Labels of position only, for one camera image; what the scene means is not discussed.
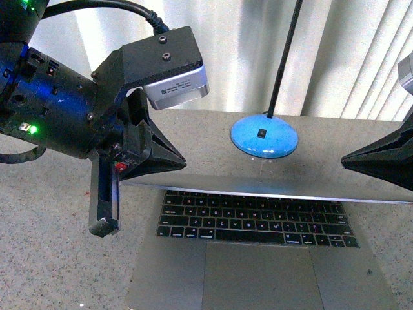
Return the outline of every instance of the silver laptop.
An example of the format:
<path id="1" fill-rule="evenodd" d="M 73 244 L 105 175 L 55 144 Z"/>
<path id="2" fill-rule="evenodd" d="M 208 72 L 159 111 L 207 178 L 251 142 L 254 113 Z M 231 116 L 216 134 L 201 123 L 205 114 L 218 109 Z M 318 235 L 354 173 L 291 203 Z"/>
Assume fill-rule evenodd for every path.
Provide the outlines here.
<path id="1" fill-rule="evenodd" d="M 345 203 L 177 190 L 159 191 L 129 308 L 398 309 Z"/>
<path id="2" fill-rule="evenodd" d="M 169 113 L 173 115 L 165 118 L 163 126 L 177 130 L 168 122 L 179 123 L 182 112 Z M 224 123 L 220 117 L 225 118 L 228 127 L 232 118 L 239 117 L 208 114 L 203 117 L 214 117 L 216 122 Z M 198 121 L 198 126 L 207 127 L 201 116 L 197 119 L 194 113 L 189 117 Z M 386 182 L 368 185 L 370 179 L 340 167 L 340 155 L 358 148 L 351 145 L 347 133 L 354 130 L 351 124 L 370 124 L 314 119 L 320 129 L 311 134 L 306 130 L 310 119 L 294 120 L 289 122 L 303 144 L 275 163 L 246 158 L 233 149 L 224 134 L 218 132 L 208 140 L 207 134 L 203 137 L 200 132 L 197 138 L 204 138 L 208 155 L 221 160 L 219 167 L 207 162 L 199 150 L 185 148 L 190 145 L 185 141 L 177 146 L 188 160 L 182 173 L 126 182 L 162 188 L 154 201 L 126 297 L 130 309 L 398 309 L 365 237 L 346 212 L 346 202 L 411 202 L 411 193 L 391 185 L 384 191 Z M 377 135 L 397 125 L 389 126 L 376 129 Z M 337 138 L 341 143 L 334 149 L 317 144 L 318 137 L 331 133 L 331 128 L 341 135 Z M 324 172 L 318 168 L 320 158 L 325 161 Z M 240 170 L 253 174 L 263 163 L 271 165 L 273 171 L 278 169 L 280 178 L 242 177 L 247 173 Z M 295 167 L 295 175 L 302 173 L 292 163 L 315 167 L 314 173 L 308 174 L 314 178 L 286 181 L 284 167 Z M 201 174 L 193 173 L 197 169 Z M 210 169 L 212 175 L 202 169 Z M 223 175 L 229 171 L 238 175 Z M 322 185 L 316 181 L 327 180 L 328 175 L 323 174 L 332 171 L 337 180 L 356 176 L 352 181 L 359 180 L 362 185 L 346 188 L 343 182 Z"/>

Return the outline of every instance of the blue lamp base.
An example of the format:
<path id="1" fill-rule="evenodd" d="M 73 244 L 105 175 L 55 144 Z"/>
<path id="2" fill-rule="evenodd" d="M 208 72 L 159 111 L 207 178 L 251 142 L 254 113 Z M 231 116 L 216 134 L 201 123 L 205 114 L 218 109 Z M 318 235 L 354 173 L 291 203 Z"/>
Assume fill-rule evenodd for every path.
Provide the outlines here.
<path id="1" fill-rule="evenodd" d="M 243 152 L 261 158 L 280 158 L 294 152 L 297 132 L 282 119 L 264 114 L 237 121 L 231 129 L 231 140 Z"/>

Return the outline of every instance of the desk lamp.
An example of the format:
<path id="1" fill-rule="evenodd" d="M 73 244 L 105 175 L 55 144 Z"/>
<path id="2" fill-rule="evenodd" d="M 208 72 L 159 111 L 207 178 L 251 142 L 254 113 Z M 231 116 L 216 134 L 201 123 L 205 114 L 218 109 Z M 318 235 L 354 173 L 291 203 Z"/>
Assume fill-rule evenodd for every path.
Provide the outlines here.
<path id="1" fill-rule="evenodd" d="M 280 158 L 291 154 L 297 148 L 297 132 L 288 123 L 273 115 L 302 2 L 302 0 L 297 0 L 294 9 L 287 41 L 272 91 L 268 114 L 247 116 L 232 126 L 232 142 L 237 148 L 247 154 L 260 158 Z"/>

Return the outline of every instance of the screw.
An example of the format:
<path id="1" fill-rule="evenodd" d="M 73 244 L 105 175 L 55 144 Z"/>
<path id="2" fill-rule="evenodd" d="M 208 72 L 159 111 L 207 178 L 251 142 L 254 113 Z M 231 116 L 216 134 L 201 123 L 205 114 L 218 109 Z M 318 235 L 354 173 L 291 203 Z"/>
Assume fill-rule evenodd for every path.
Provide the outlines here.
<path id="1" fill-rule="evenodd" d="M 162 59 L 163 61 L 170 61 L 170 53 L 164 53 Z"/>
<path id="2" fill-rule="evenodd" d="M 9 78 L 10 77 L 10 73 L 12 73 L 9 69 L 6 69 L 4 72 L 3 72 L 3 76 L 4 77 L 6 77 L 6 78 Z"/>
<path id="3" fill-rule="evenodd" d="M 161 44 L 165 44 L 166 42 L 168 42 L 168 39 L 165 36 L 161 36 L 159 37 L 158 41 Z"/>

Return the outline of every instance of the granite countertop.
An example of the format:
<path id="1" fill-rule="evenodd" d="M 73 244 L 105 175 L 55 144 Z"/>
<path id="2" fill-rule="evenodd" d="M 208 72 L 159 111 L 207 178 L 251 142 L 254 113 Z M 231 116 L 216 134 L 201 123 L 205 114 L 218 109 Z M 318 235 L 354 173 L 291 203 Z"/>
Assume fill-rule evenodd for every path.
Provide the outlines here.
<path id="1" fill-rule="evenodd" d="M 183 119 L 193 119 L 195 113 L 205 119 L 203 124 L 182 123 Z M 192 158 L 208 154 L 203 155 L 200 149 L 191 152 L 185 133 L 176 128 L 183 127 L 201 137 L 220 132 L 229 139 L 228 124 L 243 116 L 183 110 L 151 112 L 151 115 L 170 141 L 180 151 L 184 150 L 190 171 L 195 169 Z M 176 126 L 166 127 L 165 119 Z M 399 126 L 377 123 L 366 126 L 371 139 Z M 0 143 L 3 153 L 30 148 L 27 143 L 2 135 Z M 331 143 L 336 148 L 343 144 Z M 225 149 L 231 154 L 239 152 L 230 143 Z M 218 169 L 218 161 L 219 158 L 211 161 L 211 167 L 215 165 Z M 259 166 L 266 164 L 267 161 L 257 160 Z M 0 171 L 0 309 L 127 309 L 125 295 L 157 190 L 121 186 L 122 230 L 115 236 L 97 238 L 87 229 L 88 160 L 48 150 L 37 161 L 0 165 Z M 412 309 L 413 208 L 352 203 L 347 205 L 347 211 L 356 215 L 370 240 L 400 308 Z"/>

